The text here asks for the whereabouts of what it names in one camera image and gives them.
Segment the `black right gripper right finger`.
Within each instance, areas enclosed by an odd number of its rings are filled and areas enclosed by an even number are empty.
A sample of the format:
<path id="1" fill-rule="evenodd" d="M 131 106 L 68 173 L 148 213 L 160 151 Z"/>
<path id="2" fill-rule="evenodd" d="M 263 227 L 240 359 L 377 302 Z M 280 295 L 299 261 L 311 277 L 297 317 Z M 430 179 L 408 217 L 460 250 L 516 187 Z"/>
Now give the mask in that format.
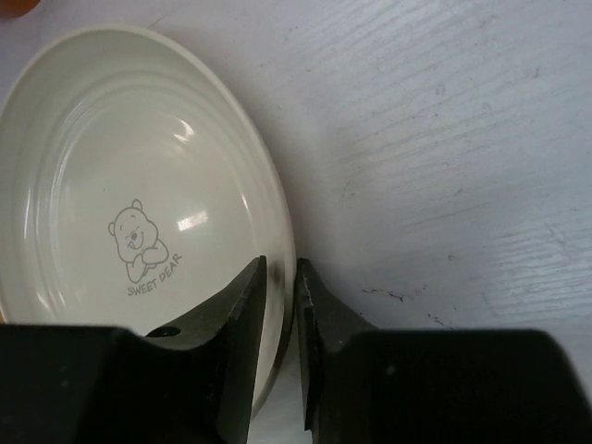
<path id="1" fill-rule="evenodd" d="M 532 329 L 380 329 L 312 263 L 294 282 L 304 425 L 316 443 L 587 443 L 591 406 Z"/>

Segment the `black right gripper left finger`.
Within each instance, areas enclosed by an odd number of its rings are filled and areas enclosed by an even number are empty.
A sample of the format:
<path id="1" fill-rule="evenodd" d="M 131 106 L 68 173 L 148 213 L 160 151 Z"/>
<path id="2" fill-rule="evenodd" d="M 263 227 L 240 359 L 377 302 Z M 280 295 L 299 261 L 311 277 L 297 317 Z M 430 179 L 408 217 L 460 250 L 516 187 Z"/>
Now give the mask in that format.
<path id="1" fill-rule="evenodd" d="M 245 442 L 266 286 L 261 256 L 146 336 L 122 327 L 2 326 L 2 441 Z"/>

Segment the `cream round plate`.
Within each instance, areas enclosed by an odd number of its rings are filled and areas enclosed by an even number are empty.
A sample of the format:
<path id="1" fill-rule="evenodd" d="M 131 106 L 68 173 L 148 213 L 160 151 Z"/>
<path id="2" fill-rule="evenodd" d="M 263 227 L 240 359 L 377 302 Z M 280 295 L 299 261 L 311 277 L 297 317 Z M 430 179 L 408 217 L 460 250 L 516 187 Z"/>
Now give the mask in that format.
<path id="1" fill-rule="evenodd" d="M 147 334 L 257 256 L 267 290 L 253 408 L 288 346 L 295 247 L 255 125 L 198 57 L 125 25 L 74 31 L 1 110 L 1 314 Z"/>

